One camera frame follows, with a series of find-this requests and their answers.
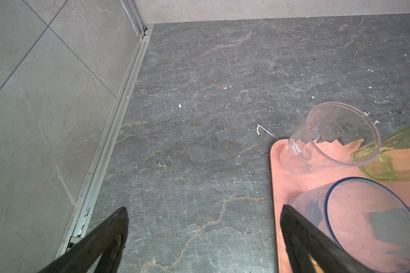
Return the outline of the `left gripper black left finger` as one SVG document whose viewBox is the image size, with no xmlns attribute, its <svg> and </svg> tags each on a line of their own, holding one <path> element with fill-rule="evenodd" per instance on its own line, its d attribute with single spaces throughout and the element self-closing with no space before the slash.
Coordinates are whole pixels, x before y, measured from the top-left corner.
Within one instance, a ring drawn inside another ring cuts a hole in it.
<svg viewBox="0 0 410 273">
<path fill-rule="evenodd" d="M 75 246 L 41 273 L 86 273 L 97 264 L 96 273 L 116 273 L 128 236 L 129 216 L 118 208 Z"/>
</svg>

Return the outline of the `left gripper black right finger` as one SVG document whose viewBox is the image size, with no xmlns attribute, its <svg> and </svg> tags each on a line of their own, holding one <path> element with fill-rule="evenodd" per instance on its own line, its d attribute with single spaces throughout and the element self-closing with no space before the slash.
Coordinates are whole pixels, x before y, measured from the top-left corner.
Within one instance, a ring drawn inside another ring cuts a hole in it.
<svg viewBox="0 0 410 273">
<path fill-rule="evenodd" d="M 325 273 L 370 273 L 290 205 L 282 207 L 280 227 L 294 273 L 315 273 L 314 259 Z"/>
</svg>

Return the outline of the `pink tray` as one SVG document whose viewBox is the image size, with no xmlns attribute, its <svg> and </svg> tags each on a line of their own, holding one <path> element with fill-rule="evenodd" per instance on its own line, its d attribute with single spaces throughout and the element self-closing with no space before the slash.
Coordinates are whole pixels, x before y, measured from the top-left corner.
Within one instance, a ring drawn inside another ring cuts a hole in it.
<svg viewBox="0 0 410 273">
<path fill-rule="evenodd" d="M 287 142 L 286 139 L 275 142 L 269 153 L 276 222 L 278 271 L 280 273 L 292 272 L 280 227 L 280 215 L 283 205 L 289 204 L 291 199 L 306 191 L 329 183 L 335 183 L 342 178 L 364 177 L 358 167 L 333 168 L 309 174 L 290 173 L 282 166 L 280 161 L 281 152 L 286 147 Z M 382 184 L 397 194 L 410 207 L 410 181 L 383 182 Z"/>
</svg>

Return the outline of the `blue plastic cup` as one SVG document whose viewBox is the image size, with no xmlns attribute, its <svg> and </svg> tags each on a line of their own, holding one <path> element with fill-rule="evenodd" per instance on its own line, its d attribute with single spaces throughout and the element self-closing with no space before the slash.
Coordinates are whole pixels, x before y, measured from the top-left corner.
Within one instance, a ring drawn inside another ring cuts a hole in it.
<svg viewBox="0 0 410 273">
<path fill-rule="evenodd" d="M 410 273 L 410 209 L 385 186 L 346 177 L 289 202 L 375 273 Z"/>
</svg>

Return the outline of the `clear plastic cup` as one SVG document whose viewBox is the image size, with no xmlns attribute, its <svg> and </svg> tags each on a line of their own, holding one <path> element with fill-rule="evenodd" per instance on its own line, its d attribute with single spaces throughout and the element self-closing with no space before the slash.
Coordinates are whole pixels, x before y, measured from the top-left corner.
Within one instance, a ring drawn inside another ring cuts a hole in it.
<svg viewBox="0 0 410 273">
<path fill-rule="evenodd" d="M 343 102 L 315 106 L 288 139 L 282 166 L 294 174 L 359 167 L 377 158 L 380 133 L 369 116 Z"/>
</svg>

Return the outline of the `tall green plastic cup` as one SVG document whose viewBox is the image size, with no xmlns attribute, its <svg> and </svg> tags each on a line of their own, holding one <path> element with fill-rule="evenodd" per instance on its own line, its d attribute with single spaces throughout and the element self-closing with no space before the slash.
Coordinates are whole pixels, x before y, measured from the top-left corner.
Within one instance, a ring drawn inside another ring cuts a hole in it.
<svg viewBox="0 0 410 273">
<path fill-rule="evenodd" d="M 377 182 L 410 180 L 410 126 L 382 140 L 378 156 L 359 170 Z"/>
</svg>

